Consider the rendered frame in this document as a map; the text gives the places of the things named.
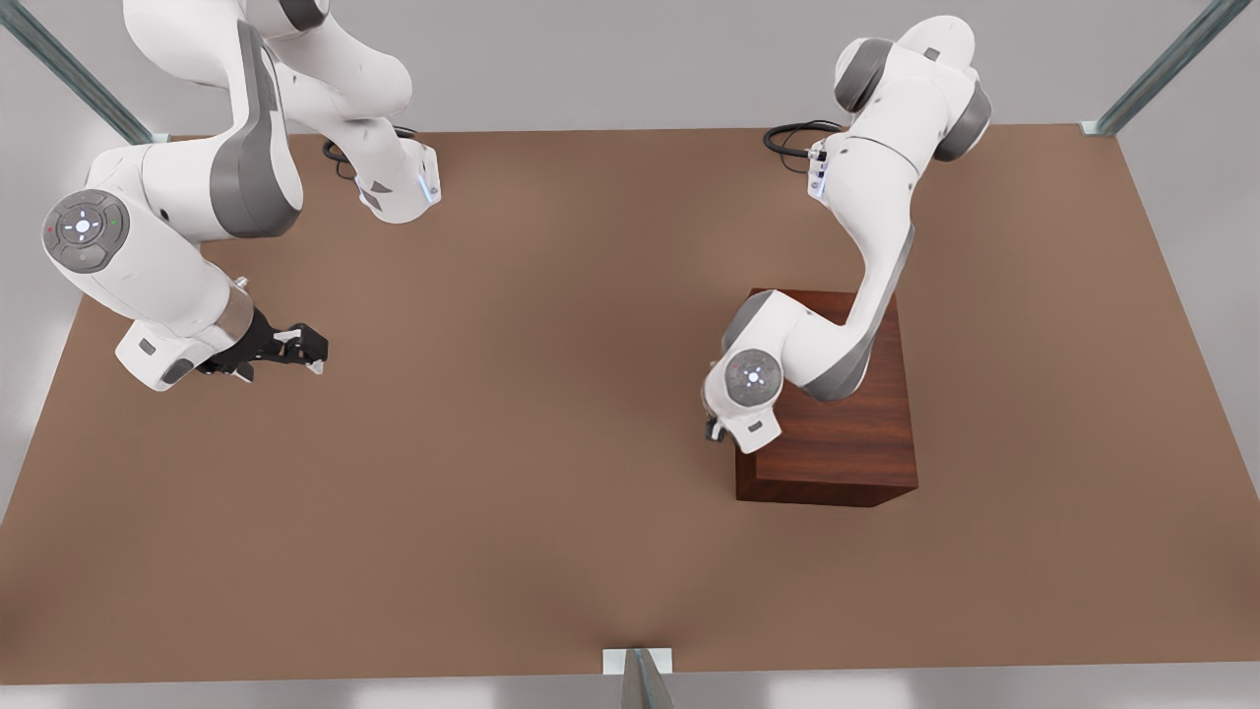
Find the silver frame post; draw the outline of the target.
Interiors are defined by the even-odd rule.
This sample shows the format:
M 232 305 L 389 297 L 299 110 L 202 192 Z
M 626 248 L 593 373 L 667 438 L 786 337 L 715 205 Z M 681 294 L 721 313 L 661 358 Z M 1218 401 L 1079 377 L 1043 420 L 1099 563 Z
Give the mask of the silver frame post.
M 602 672 L 621 676 L 620 709 L 675 709 L 664 681 L 672 649 L 604 649 Z
M 1138 81 L 1125 91 L 1097 120 L 1081 121 L 1085 136 L 1116 136 L 1171 84 L 1216 37 L 1223 31 L 1254 0 L 1211 0 L 1202 13 L 1184 26 Z
M 169 144 L 169 133 L 152 133 L 20 0 L 0 0 L 0 26 L 127 144 Z

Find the dark brown wooden box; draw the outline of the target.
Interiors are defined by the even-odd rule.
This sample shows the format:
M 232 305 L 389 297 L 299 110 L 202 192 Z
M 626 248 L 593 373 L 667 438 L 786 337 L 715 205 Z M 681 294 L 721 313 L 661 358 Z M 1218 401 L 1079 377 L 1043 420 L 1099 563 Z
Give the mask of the dark brown wooden box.
M 853 395 L 823 403 L 788 383 L 774 414 L 782 434 L 735 455 L 740 501 L 874 508 L 919 489 L 897 302 Z

